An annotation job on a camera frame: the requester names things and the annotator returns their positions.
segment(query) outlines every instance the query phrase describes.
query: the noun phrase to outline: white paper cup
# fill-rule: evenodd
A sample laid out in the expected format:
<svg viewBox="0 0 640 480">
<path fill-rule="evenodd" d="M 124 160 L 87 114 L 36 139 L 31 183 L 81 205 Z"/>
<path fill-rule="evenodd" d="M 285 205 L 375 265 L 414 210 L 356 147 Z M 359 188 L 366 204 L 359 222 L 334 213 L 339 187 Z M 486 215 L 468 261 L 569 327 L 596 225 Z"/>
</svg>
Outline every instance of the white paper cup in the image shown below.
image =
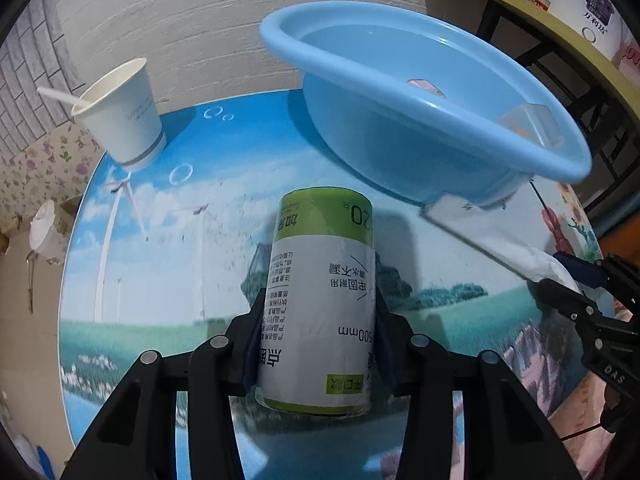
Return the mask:
<svg viewBox="0 0 640 480">
<path fill-rule="evenodd" d="M 146 59 L 132 59 L 98 79 L 81 96 L 71 115 L 127 171 L 151 164 L 166 146 L 166 136 L 146 74 Z"/>
</svg>

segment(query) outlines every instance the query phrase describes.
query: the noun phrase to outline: white bucket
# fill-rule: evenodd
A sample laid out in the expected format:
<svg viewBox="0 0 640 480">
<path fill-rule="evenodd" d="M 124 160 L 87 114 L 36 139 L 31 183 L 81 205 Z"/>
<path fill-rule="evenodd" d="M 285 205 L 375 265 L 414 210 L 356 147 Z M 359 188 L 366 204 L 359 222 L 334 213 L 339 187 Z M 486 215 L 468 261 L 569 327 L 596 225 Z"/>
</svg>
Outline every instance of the white bucket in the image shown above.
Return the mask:
<svg viewBox="0 0 640 480">
<path fill-rule="evenodd" d="M 140 58 L 111 70 L 82 94 L 91 105 L 71 109 L 127 171 L 145 168 L 166 146 L 145 67 L 146 59 Z"/>
<path fill-rule="evenodd" d="M 71 215 L 53 200 L 47 200 L 31 221 L 31 249 L 46 258 L 50 264 L 61 264 L 65 261 L 73 225 L 74 219 Z"/>
</svg>

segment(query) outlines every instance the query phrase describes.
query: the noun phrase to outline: white plastic spoon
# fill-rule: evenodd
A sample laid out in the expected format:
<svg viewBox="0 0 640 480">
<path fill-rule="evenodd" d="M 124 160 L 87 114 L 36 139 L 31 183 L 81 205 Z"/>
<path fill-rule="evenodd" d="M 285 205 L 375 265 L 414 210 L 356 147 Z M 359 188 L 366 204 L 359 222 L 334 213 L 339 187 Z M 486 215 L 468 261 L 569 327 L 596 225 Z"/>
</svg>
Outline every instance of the white plastic spoon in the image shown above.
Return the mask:
<svg viewBox="0 0 640 480">
<path fill-rule="evenodd" d="M 51 99 L 55 99 L 56 101 L 62 101 L 63 103 L 66 103 L 68 105 L 75 105 L 82 108 L 87 108 L 92 104 L 91 101 L 81 99 L 79 97 L 76 97 L 75 95 L 67 94 L 66 92 L 61 92 L 60 90 L 56 90 L 55 88 L 38 86 L 38 93 Z"/>
</svg>

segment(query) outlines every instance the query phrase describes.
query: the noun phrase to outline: brick wall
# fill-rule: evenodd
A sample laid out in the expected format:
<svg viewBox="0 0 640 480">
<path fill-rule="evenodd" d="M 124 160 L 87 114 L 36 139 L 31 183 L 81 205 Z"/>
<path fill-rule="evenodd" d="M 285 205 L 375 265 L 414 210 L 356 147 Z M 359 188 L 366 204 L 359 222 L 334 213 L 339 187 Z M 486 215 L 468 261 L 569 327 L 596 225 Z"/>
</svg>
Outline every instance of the brick wall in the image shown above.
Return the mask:
<svg viewBox="0 0 640 480">
<path fill-rule="evenodd" d="M 56 0 L 31 0 L 0 46 L 0 156 L 12 160 L 68 121 L 70 107 L 42 98 L 38 86 L 81 94 Z"/>
<path fill-rule="evenodd" d="M 252 92 L 296 88 L 292 66 L 271 56 L 260 21 L 313 0 L 59 0 L 72 59 L 87 83 L 134 57 L 159 112 Z M 426 12 L 425 0 L 363 0 Z"/>
</svg>

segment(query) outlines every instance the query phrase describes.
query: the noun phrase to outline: wooden shelf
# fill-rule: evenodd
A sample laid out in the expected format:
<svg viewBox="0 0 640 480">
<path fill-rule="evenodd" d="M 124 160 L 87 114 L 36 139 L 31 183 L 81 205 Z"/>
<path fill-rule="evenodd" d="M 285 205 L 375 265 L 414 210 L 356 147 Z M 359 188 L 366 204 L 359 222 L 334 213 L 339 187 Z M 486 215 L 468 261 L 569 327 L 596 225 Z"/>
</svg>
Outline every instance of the wooden shelf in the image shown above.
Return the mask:
<svg viewBox="0 0 640 480">
<path fill-rule="evenodd" d="M 567 24 L 527 0 L 494 0 L 515 12 L 572 54 L 603 87 L 615 95 L 629 115 L 640 124 L 640 90 L 591 43 Z"/>
</svg>

